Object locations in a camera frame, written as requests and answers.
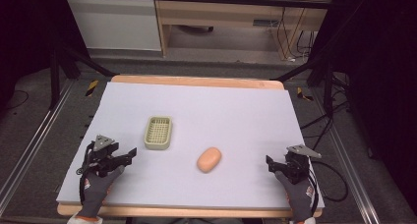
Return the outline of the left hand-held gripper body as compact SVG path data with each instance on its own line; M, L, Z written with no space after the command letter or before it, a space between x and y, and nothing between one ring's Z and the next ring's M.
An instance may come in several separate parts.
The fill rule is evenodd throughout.
M114 170L112 153L119 148L115 140L97 135L88 146L86 172L92 172L99 177L106 177Z

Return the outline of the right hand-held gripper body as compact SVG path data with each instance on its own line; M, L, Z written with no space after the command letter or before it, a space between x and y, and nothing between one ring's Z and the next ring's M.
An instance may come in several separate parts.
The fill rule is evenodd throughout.
M296 185L309 177L310 158L321 158L322 155L304 144L289 146L285 161L289 169L287 175L291 184Z

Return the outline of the person's left hand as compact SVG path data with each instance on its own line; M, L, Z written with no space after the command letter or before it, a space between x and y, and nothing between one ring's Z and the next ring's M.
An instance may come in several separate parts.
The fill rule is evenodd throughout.
M84 195L83 207L77 217L87 221L96 221L98 211L107 197L112 183L124 170L124 166L119 166L106 177L99 177L94 172L88 172L84 175L81 182L81 191Z

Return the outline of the person's right hand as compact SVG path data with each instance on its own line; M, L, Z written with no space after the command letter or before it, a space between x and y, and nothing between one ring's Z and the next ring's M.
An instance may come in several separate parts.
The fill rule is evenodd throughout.
M287 200L293 213L295 224L316 224L311 209L314 189L309 180L292 184L282 172L274 173L275 178L285 188Z

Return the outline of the pale green soap dish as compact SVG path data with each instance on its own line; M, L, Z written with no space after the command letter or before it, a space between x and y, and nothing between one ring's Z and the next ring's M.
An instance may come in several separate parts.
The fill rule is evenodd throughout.
M146 128L144 143L147 149L165 150L170 145L172 121L168 116L152 116Z

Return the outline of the yellow black tape marker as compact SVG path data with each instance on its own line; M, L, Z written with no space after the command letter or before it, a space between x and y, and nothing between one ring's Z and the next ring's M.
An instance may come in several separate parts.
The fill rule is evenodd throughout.
M314 101L314 97L304 94L301 87L297 87L297 97L307 101Z
M91 96L92 93L94 92L97 84L98 84L98 80L91 81L85 96Z

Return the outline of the white cabinet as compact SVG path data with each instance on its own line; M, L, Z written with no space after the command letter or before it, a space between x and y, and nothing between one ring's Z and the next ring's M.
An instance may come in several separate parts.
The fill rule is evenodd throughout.
M67 1L88 49L161 50L152 1Z

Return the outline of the wooden desk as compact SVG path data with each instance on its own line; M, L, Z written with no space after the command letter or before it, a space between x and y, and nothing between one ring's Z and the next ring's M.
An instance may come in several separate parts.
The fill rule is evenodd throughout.
M293 48L301 32L318 31L327 14L324 9L310 8L172 1L157 1L155 5L159 24L164 28L176 25L269 29L282 59L294 57Z

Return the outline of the metal floor rail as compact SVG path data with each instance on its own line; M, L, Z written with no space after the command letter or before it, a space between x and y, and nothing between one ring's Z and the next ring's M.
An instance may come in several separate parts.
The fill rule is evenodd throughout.
M321 92L317 88L312 89L312 93L315 97L325 97L324 92ZM339 112L347 104L347 98L344 95L344 91L341 88L332 88L330 90L330 109L338 107L336 112ZM345 148L345 144L342 141L342 137L336 126L336 113L333 113L333 117L329 127L329 136L331 144L335 150L336 157L340 164L345 181L349 188L349 193L353 196L357 209L361 214L364 224L381 224L379 215L374 208L368 192L359 176L359 173L354 166L348 152Z
M66 80L63 88L58 90L58 98L54 101L53 106L48 109L47 113L42 119L42 122L39 124L35 133L31 137L30 142L25 148L23 154L13 168L8 179L0 189L0 217L4 214L23 177L26 175L38 150L40 149L42 143L52 128L56 118L58 117L63 105L68 98L68 95L73 88L74 83L75 80Z

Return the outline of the black frame stand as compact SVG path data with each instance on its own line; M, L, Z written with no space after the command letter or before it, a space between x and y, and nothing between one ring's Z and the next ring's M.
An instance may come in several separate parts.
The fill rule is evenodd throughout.
M332 66L329 61L329 57L315 57L307 63L289 71L286 74L283 74L280 77L272 78L272 80L283 83L308 69L312 70L307 79L308 86L318 86L321 81L325 81L323 107L326 114L331 118L333 115L331 102Z
M106 77L115 77L117 73L111 72L104 67L93 62L92 59L82 53L74 50L69 46L57 46L52 47L50 51L50 82L51 82L51 102L50 109L53 109L57 104L60 96L60 70L64 71L64 74L69 79L76 79L80 76L81 72L78 69L76 62L82 62L88 67L96 70Z

